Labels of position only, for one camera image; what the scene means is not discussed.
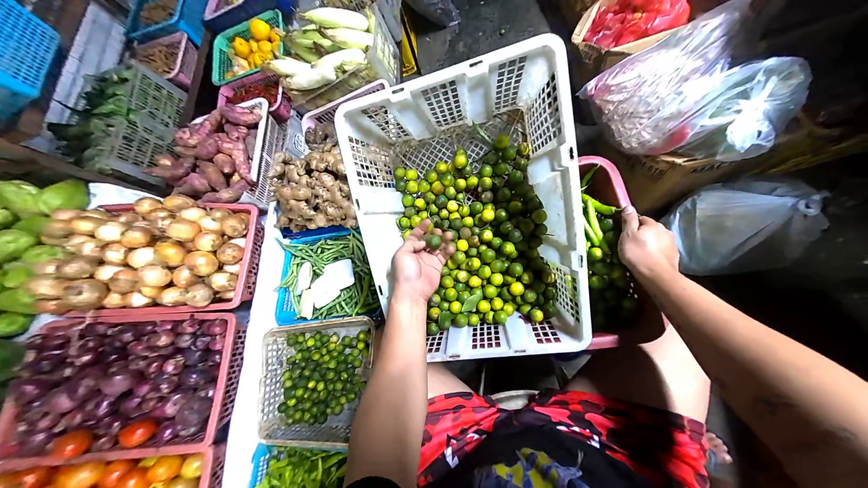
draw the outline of vegetable display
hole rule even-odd
[[[273,178],[273,198],[278,202],[277,228],[300,230],[342,225],[356,227],[350,185],[346,181],[344,160],[334,136],[334,125],[327,142],[309,144],[304,159],[275,153],[269,178]],[[308,129],[306,139],[322,129]]]
[[[78,180],[43,189],[26,181],[0,181],[0,217],[7,227],[0,230],[0,338],[27,332],[36,307],[24,286],[42,263],[67,255],[62,247],[39,245],[51,222],[46,214],[85,208],[89,201],[87,185]]]
[[[268,469],[256,488],[340,488],[346,474],[346,452],[298,447],[271,447]]]
[[[591,324],[596,331],[616,330],[632,319],[638,308],[633,275],[618,258],[621,230],[612,215],[619,208],[604,205],[584,193],[594,166],[582,178],[582,225],[588,254],[588,288],[591,299]]]
[[[283,398],[277,410],[287,425],[322,425],[340,415],[365,389],[358,374],[369,353],[371,333],[296,333],[286,336],[293,356],[286,360]]]
[[[16,488],[197,488],[202,454],[159,458],[89,461],[41,466],[0,474],[0,486]]]
[[[510,144],[501,134],[476,172],[462,148],[422,175],[392,170],[403,194],[404,216],[397,218],[403,236],[430,219],[428,248],[447,246],[451,254],[428,302],[429,335],[452,326],[505,324],[516,311],[535,324],[555,315],[556,277],[537,252],[548,233],[547,215],[527,182],[529,153],[527,142]],[[474,192],[475,201],[465,192]]]
[[[89,322],[30,338],[9,389],[16,455],[194,441],[211,414],[226,333],[225,320],[187,319]]]
[[[167,181],[175,194],[201,202],[235,203],[255,181],[251,158],[263,116],[258,106],[224,105],[202,122],[178,129],[178,157],[158,155],[156,166],[145,172]]]
[[[280,245],[295,256],[280,286],[288,288],[299,317],[309,320],[350,317],[379,308],[365,244],[356,231],[350,229],[347,236],[324,239],[313,246],[282,242]],[[340,272],[323,277],[324,271],[343,260],[352,264],[347,280],[343,280],[345,276]]]
[[[33,266],[21,291],[35,311],[204,307],[234,297],[245,236],[255,225],[248,214],[206,210],[184,195],[140,198],[134,209],[52,213],[40,237],[71,256]]]
[[[252,18],[247,23],[248,39],[235,37],[230,44],[229,59],[232,68],[223,74],[226,79],[243,75],[263,63],[273,60],[280,49],[280,31],[262,19]]]

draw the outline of leaf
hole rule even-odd
[[[461,306],[461,312],[475,312],[477,310],[477,304],[482,298],[482,292],[474,293],[471,296],[467,297],[467,300],[465,300],[463,305]]]

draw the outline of teal plastic basket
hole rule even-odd
[[[277,27],[283,30],[283,15],[280,10],[269,10],[268,12],[259,14],[255,18],[265,21],[272,27]],[[259,68],[250,69],[237,76],[226,78],[226,73],[232,70],[232,58],[229,54],[232,52],[232,40],[235,37],[240,37],[245,41],[250,40],[250,29],[247,27],[250,21],[246,20],[231,29],[224,30],[214,39],[214,60],[211,65],[211,82],[215,86],[222,86],[226,83],[233,82],[244,76],[259,73]],[[283,43],[278,47],[278,54],[283,55]]]

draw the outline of person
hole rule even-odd
[[[518,410],[425,361],[425,314],[447,256],[413,230],[372,377],[352,424],[345,485],[709,486],[710,384],[801,486],[865,486],[868,384],[729,306],[678,271],[673,235],[624,208],[618,253],[671,321],[594,353],[566,391]]]

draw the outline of plastic bag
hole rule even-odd
[[[615,145],[657,155],[691,142],[691,154],[720,153],[727,161],[771,147],[804,104],[810,70],[798,58],[729,69],[749,31],[749,3],[724,3],[582,88],[579,96],[591,102],[594,118]],[[725,129],[726,137],[716,129]],[[752,139],[752,132],[759,136]],[[694,146],[699,139],[705,140]]]
[[[675,235],[685,274],[783,267],[829,227],[820,212],[828,195],[792,180],[720,183],[689,196],[661,223]]]
[[[458,9],[452,0],[407,0],[419,15],[442,27],[450,27],[461,22]]]

